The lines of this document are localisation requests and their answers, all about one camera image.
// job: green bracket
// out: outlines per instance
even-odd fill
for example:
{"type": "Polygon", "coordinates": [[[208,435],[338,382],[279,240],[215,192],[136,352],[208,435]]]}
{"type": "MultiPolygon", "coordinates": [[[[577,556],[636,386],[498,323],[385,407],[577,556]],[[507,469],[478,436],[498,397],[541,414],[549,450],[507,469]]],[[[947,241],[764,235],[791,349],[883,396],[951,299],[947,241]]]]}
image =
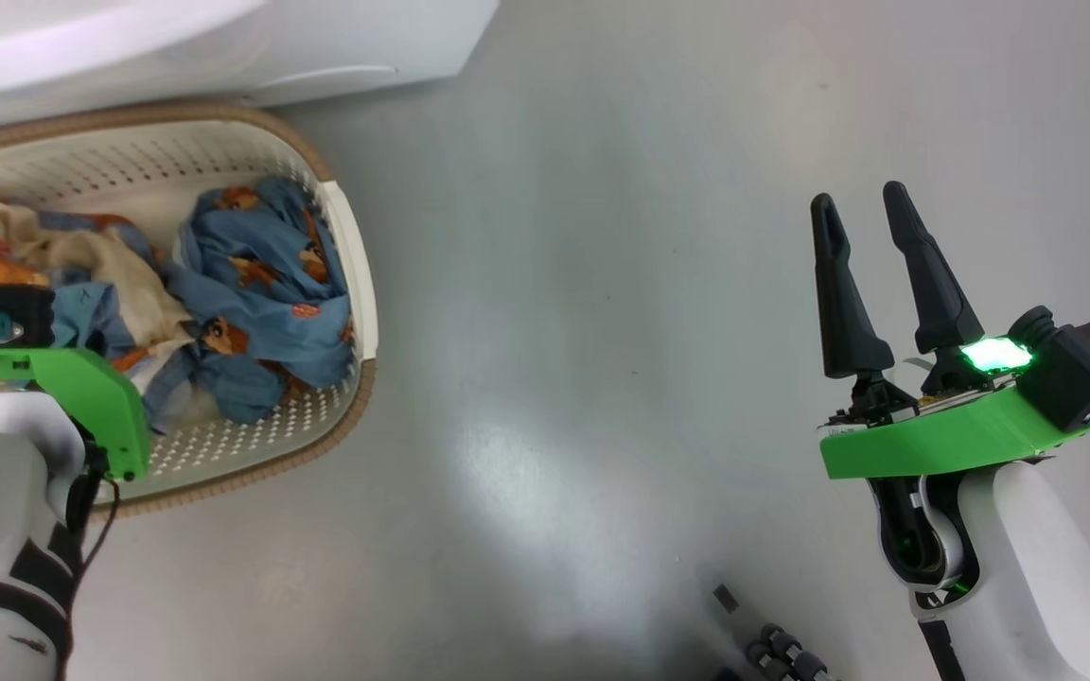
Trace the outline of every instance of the green bracket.
{"type": "Polygon", "coordinates": [[[150,433],[137,388],[76,348],[0,348],[0,380],[35,380],[108,452],[109,479],[146,475],[150,433]]]}
{"type": "Polygon", "coordinates": [[[1016,388],[892,426],[822,440],[832,479],[940,475],[1026,460],[1087,434],[1063,433],[1016,388]]]}

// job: brown basket rim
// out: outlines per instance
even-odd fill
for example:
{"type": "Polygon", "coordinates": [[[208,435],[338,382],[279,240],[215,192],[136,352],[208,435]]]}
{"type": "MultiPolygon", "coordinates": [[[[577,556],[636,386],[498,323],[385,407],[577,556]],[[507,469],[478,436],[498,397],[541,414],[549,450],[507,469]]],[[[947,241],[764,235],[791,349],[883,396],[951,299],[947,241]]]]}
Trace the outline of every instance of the brown basket rim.
{"type": "MultiPolygon", "coordinates": [[[[293,147],[308,167],[314,171],[314,175],[319,182],[330,182],[334,180],[330,169],[327,167],[322,156],[308,143],[307,138],[298,130],[286,124],[265,111],[239,107],[234,104],[221,102],[177,102],[177,104],[144,104],[135,107],[121,107],[117,109],[104,109],[104,111],[90,111],[83,113],[70,113],[70,115],[57,117],[39,121],[29,121],[24,124],[4,125],[0,127],[0,149],[15,147],[19,144],[39,142],[52,137],[65,137],[70,134],[93,133],[96,130],[111,130],[119,127],[134,127],[135,125],[162,124],[162,122],[191,122],[191,121],[223,121],[239,122],[239,124],[253,125],[267,133],[275,134],[278,138],[293,147]]],[[[118,518],[131,516],[154,510],[169,509],[182,504],[193,503],[201,499],[216,497],[221,492],[238,490],[246,487],[247,484],[259,483],[287,470],[294,470],[300,465],[316,460],[322,454],[327,453],[334,446],[341,442],[344,437],[360,423],[364,410],[368,409],[368,400],[372,397],[373,382],[376,380],[376,358],[361,362],[360,380],[355,385],[355,396],[348,405],[347,412],[338,423],[330,426],[330,429],[322,435],[317,440],[293,449],[293,451],[274,457],[265,462],[257,462],[255,465],[244,470],[231,471],[225,475],[219,475],[201,483],[187,484],[178,487],[175,490],[157,491],[153,495],[121,499],[118,509],[118,518]]],[[[107,506],[97,506],[92,513],[92,521],[104,521],[108,518],[107,506]]]]}

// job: gray floor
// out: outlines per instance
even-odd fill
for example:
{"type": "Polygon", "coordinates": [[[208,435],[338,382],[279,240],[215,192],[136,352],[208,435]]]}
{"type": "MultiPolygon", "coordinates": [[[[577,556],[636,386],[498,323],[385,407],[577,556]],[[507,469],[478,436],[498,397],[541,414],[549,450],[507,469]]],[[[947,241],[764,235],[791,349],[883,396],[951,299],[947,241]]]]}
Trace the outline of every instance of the gray floor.
{"type": "Polygon", "coordinates": [[[376,396],[305,469],[120,522],[71,678],[701,681],[762,618],[933,677],[864,485],[821,470],[849,386],[808,204],[900,356],[891,178],[988,331],[1090,319],[1090,3],[509,0],[453,82],[282,115],[360,219],[376,396]]]}

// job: crumpled garment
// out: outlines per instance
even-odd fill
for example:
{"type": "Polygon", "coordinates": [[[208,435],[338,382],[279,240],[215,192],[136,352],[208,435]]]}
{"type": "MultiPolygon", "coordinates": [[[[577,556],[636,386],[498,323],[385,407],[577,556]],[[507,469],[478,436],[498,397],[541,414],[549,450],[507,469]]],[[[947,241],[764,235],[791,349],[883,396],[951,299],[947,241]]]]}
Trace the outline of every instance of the crumpled garment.
{"type": "MultiPolygon", "coordinates": [[[[217,388],[206,388],[223,412],[237,385],[272,385],[265,374],[286,387],[328,388],[350,372],[351,304],[338,251],[295,183],[272,177],[201,195],[165,272],[199,326],[201,365],[217,376],[217,388]]],[[[250,406],[266,413],[280,393],[267,398],[265,409],[250,406]]]]}
{"type": "Polygon", "coordinates": [[[140,230],[120,216],[34,211],[0,204],[0,283],[51,285],[53,346],[89,348],[142,393],[165,433],[186,402],[195,366],[190,315],[162,288],[140,230]]]}

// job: laundry basket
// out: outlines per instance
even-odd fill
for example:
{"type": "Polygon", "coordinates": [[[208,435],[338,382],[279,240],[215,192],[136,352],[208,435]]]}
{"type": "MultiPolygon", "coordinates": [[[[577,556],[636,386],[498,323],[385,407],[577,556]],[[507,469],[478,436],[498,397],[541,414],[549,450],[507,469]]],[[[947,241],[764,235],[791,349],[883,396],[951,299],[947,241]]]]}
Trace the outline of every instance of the laundry basket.
{"type": "Polygon", "coordinates": [[[155,439],[148,474],[121,484],[121,514],[187,503],[295,469],[355,426],[376,378],[376,299],[360,229],[314,147],[254,109],[164,104],[0,129],[0,198],[39,210],[117,212],[159,248],[172,245],[203,191],[271,174],[302,184],[332,233],[354,316],[354,370],[258,423],[232,423],[215,409],[186,418],[155,439]]]}

